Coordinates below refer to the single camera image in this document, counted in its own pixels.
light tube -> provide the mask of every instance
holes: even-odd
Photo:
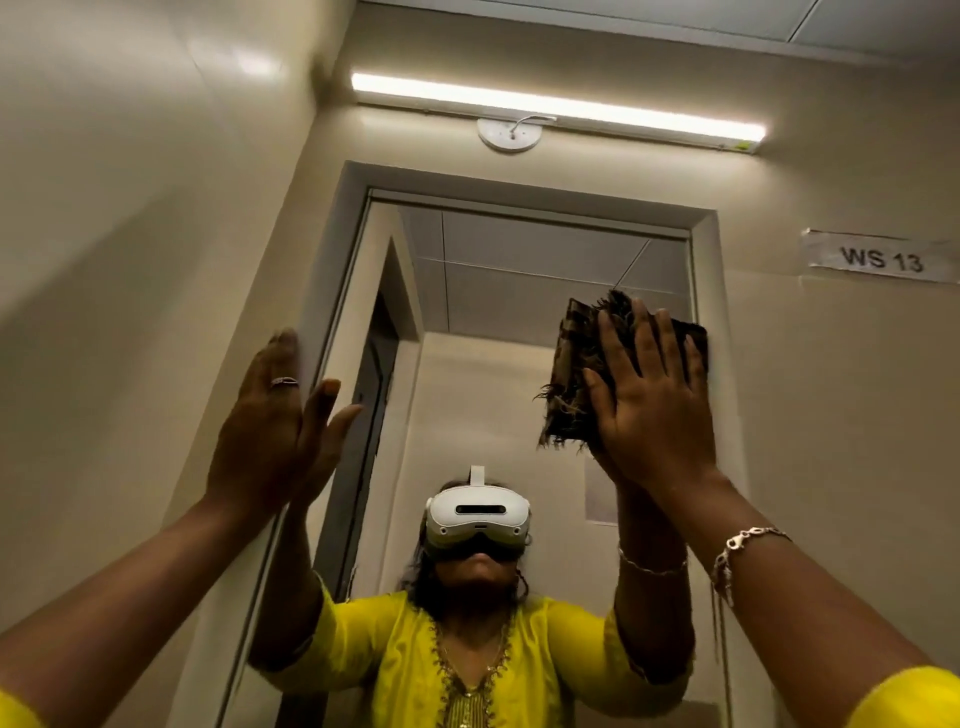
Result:
[[[766,130],[758,124],[597,104],[555,96],[439,84],[432,81],[400,79],[369,73],[354,73],[351,80],[353,89],[361,101],[381,103],[385,106],[413,106],[413,108],[451,113],[466,113],[473,110],[481,116],[484,112],[490,111],[509,112],[505,114],[506,118],[520,118],[520,115],[530,114],[555,116],[558,126],[652,136],[669,141],[734,148],[739,151],[753,151],[757,143],[766,135]],[[386,99],[393,99],[395,102],[390,104]],[[431,108],[430,102],[440,106]]]

furry textured pad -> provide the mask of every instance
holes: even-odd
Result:
[[[539,394],[539,397],[546,400],[546,422],[540,434],[541,446],[560,447],[567,440],[579,440],[595,449],[599,447],[596,417],[590,404],[587,383],[584,381],[584,369],[592,369],[607,382],[611,391],[614,390],[613,377],[600,345],[597,315],[602,310],[610,314],[624,349],[639,371],[634,347],[634,312],[630,297],[622,291],[612,290],[606,299],[601,299],[596,305],[570,299],[564,319],[560,322],[560,336],[553,357],[550,383],[545,385]],[[660,332],[652,314],[650,324],[659,343]],[[708,367],[707,330],[676,319],[673,319],[673,329],[680,344],[684,377],[689,380],[684,339],[688,334],[693,338],[694,345],[704,359],[704,366]]]

gold necklace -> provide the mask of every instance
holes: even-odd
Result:
[[[450,671],[456,675],[457,679],[460,681],[460,684],[464,686],[464,695],[466,697],[471,697],[475,692],[479,691],[484,683],[487,682],[487,678],[490,676],[490,673],[493,672],[497,666],[500,664],[501,659],[503,658],[504,653],[504,644],[507,641],[507,631],[510,628],[510,620],[507,619],[503,623],[503,626],[500,627],[500,642],[496,648],[496,656],[493,658],[493,662],[487,662],[487,667],[484,671],[484,676],[480,679],[480,682],[477,683],[477,687],[473,690],[467,688],[467,683],[464,682],[464,679],[460,676],[460,673],[457,672],[456,667],[453,666],[453,661],[450,659],[450,653],[446,649],[446,644],[444,644],[444,629],[441,627],[440,623],[437,622],[437,643],[440,645],[440,649],[444,653],[444,661],[450,668]]]

yellow sleeve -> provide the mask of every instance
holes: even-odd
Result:
[[[398,592],[334,604],[324,587],[324,606],[306,652],[286,669],[263,676],[278,690],[299,694],[361,685],[380,664],[406,598]]]
[[[43,728],[43,723],[26,705],[0,691],[0,728]]]
[[[860,701],[847,728],[960,728],[960,678],[939,667],[898,672]]]
[[[557,673],[573,694],[607,716],[661,716],[684,698],[690,668],[666,685],[651,685],[627,656],[613,611],[600,619],[587,610],[547,600],[547,639]]]

silver bracelet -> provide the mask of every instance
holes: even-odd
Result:
[[[727,539],[727,547],[723,549],[723,553],[714,559],[713,570],[710,572],[710,581],[713,582],[713,588],[727,601],[730,607],[733,606],[733,571],[730,567],[731,557],[737,551],[742,551],[746,548],[747,542],[754,538],[754,536],[766,536],[767,534],[780,536],[787,541],[791,540],[783,531],[774,528],[772,525],[763,528],[754,526],[753,528],[748,528],[746,531],[740,531],[736,536]]]
[[[684,570],[686,569],[686,555],[684,555],[684,562],[680,564],[678,567],[676,567],[675,569],[667,569],[666,571],[654,571],[652,569],[646,569],[642,567],[636,561],[631,561],[630,558],[627,557],[627,554],[623,552],[623,546],[621,546],[620,544],[616,545],[616,550],[619,552],[620,558],[623,559],[623,562],[625,564],[633,567],[637,571],[643,571],[643,573],[648,573],[651,576],[678,576],[684,573]]]

